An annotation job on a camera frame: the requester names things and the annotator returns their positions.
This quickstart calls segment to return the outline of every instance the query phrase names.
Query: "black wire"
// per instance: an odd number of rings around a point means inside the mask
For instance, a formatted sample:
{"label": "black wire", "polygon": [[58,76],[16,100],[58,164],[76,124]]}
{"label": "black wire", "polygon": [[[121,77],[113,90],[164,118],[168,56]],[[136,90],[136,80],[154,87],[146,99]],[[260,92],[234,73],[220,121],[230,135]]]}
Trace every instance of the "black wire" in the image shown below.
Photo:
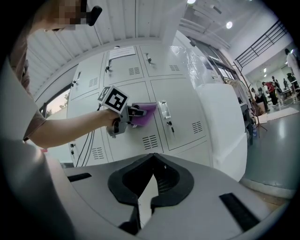
{"label": "black wire", "polygon": [[88,136],[87,136],[86,139],[85,139],[85,143],[84,143],[83,148],[82,148],[82,150],[81,150],[81,153],[80,153],[80,155],[79,155],[79,157],[78,157],[76,167],[78,166],[78,162],[79,162],[80,156],[81,156],[81,154],[82,154],[82,152],[83,152],[83,149],[84,149],[84,147],[85,147],[85,144],[86,144],[86,142],[87,142],[87,140],[88,140],[89,135],[90,135],[90,133],[88,134]]}
{"label": "black wire", "polygon": [[[91,134],[91,136],[90,136],[90,142],[91,142],[91,140],[92,140],[92,138],[93,138],[93,133],[94,133],[94,135],[95,135],[95,131],[92,131],[92,134]],[[90,142],[89,142],[88,149],[87,149],[87,151],[86,151],[86,154],[85,154],[85,157],[84,157],[84,160],[83,160],[83,162],[82,162],[81,167],[83,167],[83,164],[84,164],[84,161],[85,161],[85,159],[86,159],[86,156],[88,155],[89,148],[90,148]]]}

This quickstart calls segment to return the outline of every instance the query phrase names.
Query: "hand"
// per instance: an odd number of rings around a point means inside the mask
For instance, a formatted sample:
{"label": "hand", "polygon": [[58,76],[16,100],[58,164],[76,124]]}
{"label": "hand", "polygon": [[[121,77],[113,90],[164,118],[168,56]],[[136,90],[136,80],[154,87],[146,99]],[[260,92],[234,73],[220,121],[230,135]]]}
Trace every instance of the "hand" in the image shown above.
{"label": "hand", "polygon": [[105,126],[111,127],[116,118],[119,118],[119,115],[110,109],[105,109],[101,111],[103,113],[103,122]]}

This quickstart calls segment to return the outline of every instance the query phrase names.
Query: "ceiling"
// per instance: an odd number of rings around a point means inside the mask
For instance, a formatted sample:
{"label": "ceiling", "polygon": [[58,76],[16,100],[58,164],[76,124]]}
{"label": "ceiling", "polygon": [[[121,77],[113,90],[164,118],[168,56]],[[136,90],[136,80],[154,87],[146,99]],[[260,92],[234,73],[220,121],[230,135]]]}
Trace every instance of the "ceiling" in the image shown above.
{"label": "ceiling", "polygon": [[[289,44],[286,48],[288,49],[294,49],[296,48],[295,43]],[[285,50],[282,49],[279,53],[277,53],[275,56],[264,62],[259,67],[255,68],[250,73],[246,74],[247,79],[255,83],[258,80],[261,80],[264,78],[264,75],[267,74],[267,76],[270,76],[271,73],[274,71],[283,68],[286,64],[286,54]]]}
{"label": "ceiling", "polygon": [[183,0],[88,0],[103,12],[93,27],[54,33],[39,30],[28,39],[30,91],[34,98],[68,63],[85,53],[132,39],[160,39],[175,36],[186,2]]}
{"label": "ceiling", "polygon": [[[216,41],[226,43],[225,47],[229,48],[230,42],[261,7],[260,0],[196,0],[193,5],[187,7],[184,19],[199,25],[199,38],[203,35],[216,35]],[[227,29],[226,24],[229,21],[232,22],[232,27]],[[180,31],[184,30],[183,27],[188,27],[182,22],[180,26]]]}

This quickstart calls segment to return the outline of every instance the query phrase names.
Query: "gray floor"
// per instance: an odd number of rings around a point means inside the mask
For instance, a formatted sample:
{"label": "gray floor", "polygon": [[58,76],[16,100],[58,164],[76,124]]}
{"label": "gray floor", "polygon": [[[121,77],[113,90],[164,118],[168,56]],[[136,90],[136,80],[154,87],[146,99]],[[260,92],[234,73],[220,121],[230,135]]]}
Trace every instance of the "gray floor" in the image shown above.
{"label": "gray floor", "polygon": [[[300,104],[272,107],[268,113]],[[300,113],[262,124],[248,148],[245,178],[279,188],[297,189],[300,179]]]}

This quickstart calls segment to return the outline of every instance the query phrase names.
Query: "tree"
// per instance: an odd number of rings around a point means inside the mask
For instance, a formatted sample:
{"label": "tree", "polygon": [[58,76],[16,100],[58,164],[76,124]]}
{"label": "tree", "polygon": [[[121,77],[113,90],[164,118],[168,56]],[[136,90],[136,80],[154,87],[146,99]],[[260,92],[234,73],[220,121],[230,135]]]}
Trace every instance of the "tree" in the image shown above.
{"label": "tree", "polygon": [[51,115],[52,115],[52,109],[47,110],[47,111],[46,111],[46,117],[45,117],[45,118],[48,118],[48,117],[50,117]]}
{"label": "tree", "polygon": [[63,108],[65,108],[68,105],[69,95],[70,95],[70,92],[68,92],[65,95],[65,103],[63,105],[60,105],[60,109],[63,109]]}

